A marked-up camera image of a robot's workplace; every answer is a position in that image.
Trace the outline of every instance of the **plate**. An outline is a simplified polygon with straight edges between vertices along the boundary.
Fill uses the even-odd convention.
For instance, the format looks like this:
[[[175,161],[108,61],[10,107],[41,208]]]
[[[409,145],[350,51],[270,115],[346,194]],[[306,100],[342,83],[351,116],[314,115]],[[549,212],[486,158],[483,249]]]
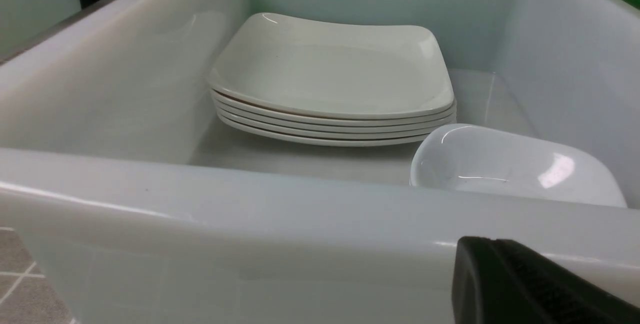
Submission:
[[[255,14],[207,79],[227,96],[290,114],[400,119],[450,107],[448,76],[435,37],[422,27]]]
[[[423,141],[427,135],[418,135],[411,137],[401,137],[398,139],[384,139],[384,140],[330,140],[330,139],[314,139],[311,137],[295,136],[280,134],[269,130],[263,130],[260,128],[254,128],[249,125],[243,125],[236,123],[236,121],[227,119],[224,116],[218,116],[220,121],[243,132],[249,132],[250,134],[256,134],[260,136],[270,137],[272,139],[278,139],[283,141],[297,142],[300,144],[320,145],[320,146],[388,146],[406,144],[409,142]]]
[[[388,119],[388,120],[358,120],[358,119],[342,120],[342,119],[330,119],[326,117],[300,116],[296,114],[288,114],[286,112],[273,111],[270,109],[266,109],[264,107],[250,105],[248,103],[243,103],[242,101],[229,98],[228,96],[224,96],[215,90],[211,90],[211,97],[216,103],[221,102],[231,107],[235,107],[236,109],[253,112],[254,114],[274,117],[276,119],[282,119],[282,120],[297,121],[298,123],[310,123],[310,124],[316,124],[316,125],[333,125],[333,126],[395,126],[395,125],[425,123],[427,121],[442,119],[443,117],[449,116],[450,114],[454,114],[457,111],[457,103],[454,100],[453,104],[450,107],[444,109],[443,111],[437,114],[431,114],[427,116],[408,117],[404,119]]]
[[[369,133],[369,134],[345,134],[340,132],[320,132],[313,130],[301,130],[296,128],[289,128],[286,126],[272,125],[263,123],[262,121],[256,121],[247,119],[246,117],[238,116],[230,112],[218,109],[218,116],[224,116],[224,118],[235,121],[243,125],[252,126],[263,130],[269,130],[280,134],[296,135],[303,137],[312,137],[314,139],[339,139],[339,140],[379,140],[379,139],[397,139],[398,137],[409,137],[426,135],[436,130],[439,126],[431,128],[423,128],[419,130],[408,130],[404,132],[385,132],[385,133]]]
[[[279,126],[285,126],[288,128],[296,128],[296,129],[302,129],[302,130],[333,132],[333,133],[341,132],[346,134],[375,134],[375,133],[382,133],[382,132],[402,132],[402,131],[408,131],[408,130],[420,130],[425,128],[434,128],[434,127],[438,127],[438,126],[442,126],[450,123],[455,123],[456,121],[456,118],[455,118],[456,114],[454,112],[453,114],[450,114],[449,116],[445,116],[442,119],[425,121],[424,123],[407,124],[407,125],[395,125],[395,126],[315,125],[315,124],[307,124],[307,123],[298,123],[296,121],[275,119],[273,117],[254,114],[249,111],[236,109],[220,101],[216,101],[215,106],[219,110],[223,110],[231,114],[236,114],[237,116],[245,117],[247,119],[260,121],[262,123],[268,123],[272,125],[279,125]]]

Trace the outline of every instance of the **white plate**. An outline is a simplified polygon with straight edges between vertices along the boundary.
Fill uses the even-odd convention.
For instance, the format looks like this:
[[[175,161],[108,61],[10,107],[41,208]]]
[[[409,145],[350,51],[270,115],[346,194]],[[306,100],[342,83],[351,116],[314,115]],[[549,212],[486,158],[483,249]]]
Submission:
[[[627,207],[615,181],[584,151],[466,124],[434,130],[411,164],[413,186]]]
[[[446,116],[454,114],[457,111],[457,103],[454,100],[453,104],[437,114],[431,114],[420,117],[407,117],[404,119],[388,119],[388,120],[353,120],[353,119],[329,119],[326,117],[315,116],[300,116],[295,114],[288,114],[286,112],[273,111],[263,107],[258,107],[243,103],[242,101],[234,100],[228,96],[224,96],[215,90],[211,90],[211,97],[215,103],[224,103],[236,109],[253,112],[268,117],[274,117],[276,119],[296,121],[298,123],[310,123],[316,125],[332,125],[332,126],[396,126],[407,125],[416,123],[425,123],[427,121],[434,121],[442,119]]]
[[[420,130],[425,128],[435,128],[438,126],[455,123],[456,114],[450,114],[449,116],[437,119],[434,121],[426,121],[424,123],[407,124],[407,125],[395,125],[395,126],[333,126],[333,125],[315,125],[306,123],[297,123],[296,121],[274,119],[264,115],[254,114],[249,111],[236,109],[220,101],[215,101],[215,107],[219,110],[224,110],[231,114],[236,114],[240,117],[247,119],[261,121],[272,125],[285,126],[288,128],[296,128],[302,130],[320,131],[320,132],[341,132],[346,134],[376,134],[382,132],[403,132],[408,130]]]
[[[286,126],[272,125],[263,123],[262,121],[256,121],[247,119],[246,117],[234,115],[230,112],[218,109],[218,116],[224,116],[226,119],[233,120],[236,123],[252,126],[263,130],[269,130],[280,134],[296,135],[303,137],[311,137],[314,139],[338,139],[338,140],[380,140],[380,139],[397,139],[398,137],[409,137],[426,135],[436,130],[439,126],[432,128],[423,128],[420,130],[408,130],[404,132],[384,132],[384,133],[370,133],[370,134],[345,134],[341,132],[320,132],[313,130],[301,130],[295,128],[289,128]]]
[[[295,136],[280,134],[269,130],[263,130],[260,128],[254,128],[253,126],[236,123],[236,121],[227,119],[224,116],[218,116],[220,120],[238,130],[249,132],[250,134],[256,134],[260,136],[270,137],[272,139],[278,139],[283,141],[298,142],[300,144],[320,145],[320,146],[388,146],[406,144],[408,142],[422,141],[427,135],[418,135],[411,137],[401,137],[398,139],[385,139],[385,140],[330,140],[330,139],[314,139],[312,137]]]
[[[255,14],[218,57],[208,82],[238,100],[291,114],[399,119],[433,114],[453,88],[433,34]]]

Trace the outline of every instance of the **square bowl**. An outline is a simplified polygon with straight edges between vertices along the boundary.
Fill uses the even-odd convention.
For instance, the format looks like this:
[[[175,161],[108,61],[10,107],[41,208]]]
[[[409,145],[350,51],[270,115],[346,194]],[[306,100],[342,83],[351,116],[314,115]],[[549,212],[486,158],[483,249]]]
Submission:
[[[627,207],[609,169],[584,151],[475,125],[445,125],[420,145],[411,185]]]

